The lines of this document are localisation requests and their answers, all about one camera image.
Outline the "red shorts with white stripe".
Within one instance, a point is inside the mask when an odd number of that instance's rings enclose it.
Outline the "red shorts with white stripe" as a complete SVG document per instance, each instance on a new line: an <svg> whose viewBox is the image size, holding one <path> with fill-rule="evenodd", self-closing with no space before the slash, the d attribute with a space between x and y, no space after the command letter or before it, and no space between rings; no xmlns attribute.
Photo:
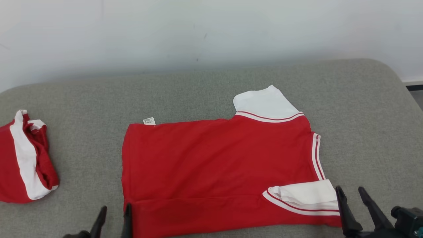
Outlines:
<svg viewBox="0 0 423 238"><path fill-rule="evenodd" d="M30 203L58 186L47 125L18 110L10 123L0 127L0 202Z"/></svg>

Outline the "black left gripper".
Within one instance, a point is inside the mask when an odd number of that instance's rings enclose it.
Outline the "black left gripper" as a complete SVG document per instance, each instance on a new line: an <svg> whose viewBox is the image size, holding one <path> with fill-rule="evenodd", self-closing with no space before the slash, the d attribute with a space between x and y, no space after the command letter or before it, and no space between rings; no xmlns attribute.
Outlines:
<svg viewBox="0 0 423 238"><path fill-rule="evenodd" d="M62 238L100 238L102 227L105 223L107 216L107 206L101 207L101 210L95 220L91 231L80 231L77 234L66 234ZM133 238L133 213L132 206L130 203L127 203L124 215L124 223L121 232L121 238Z"/></svg>

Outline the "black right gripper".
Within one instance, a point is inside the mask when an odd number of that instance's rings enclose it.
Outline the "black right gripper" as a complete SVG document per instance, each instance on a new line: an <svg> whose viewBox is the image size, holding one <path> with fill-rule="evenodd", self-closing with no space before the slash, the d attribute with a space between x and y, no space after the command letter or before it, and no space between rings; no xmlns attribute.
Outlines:
<svg viewBox="0 0 423 238"><path fill-rule="evenodd" d="M363 204L367 207L375 229L373 232L363 232L347 203L347 197L340 186L335 187L337 204L345 238L404 238L390 223L376 202L370 197L364 187L358 188Z"/></svg>

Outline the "red white lettered jersey shirt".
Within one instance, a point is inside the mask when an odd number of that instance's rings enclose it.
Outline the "red white lettered jersey shirt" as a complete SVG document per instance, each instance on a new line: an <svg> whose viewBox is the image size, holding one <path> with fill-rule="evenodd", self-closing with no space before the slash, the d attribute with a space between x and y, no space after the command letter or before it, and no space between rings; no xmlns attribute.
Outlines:
<svg viewBox="0 0 423 238"><path fill-rule="evenodd" d="M233 103L231 119L129 125L121 182L134 238L341 226L321 138L304 113L272 85Z"/></svg>

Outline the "dark wall baseboard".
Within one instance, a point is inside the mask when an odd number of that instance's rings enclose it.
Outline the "dark wall baseboard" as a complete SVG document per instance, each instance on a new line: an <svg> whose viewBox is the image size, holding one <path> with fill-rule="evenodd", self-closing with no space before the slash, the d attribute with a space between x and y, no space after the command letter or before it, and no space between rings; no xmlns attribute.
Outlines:
<svg viewBox="0 0 423 238"><path fill-rule="evenodd" d="M408 91L423 91L423 80L403 81Z"/></svg>

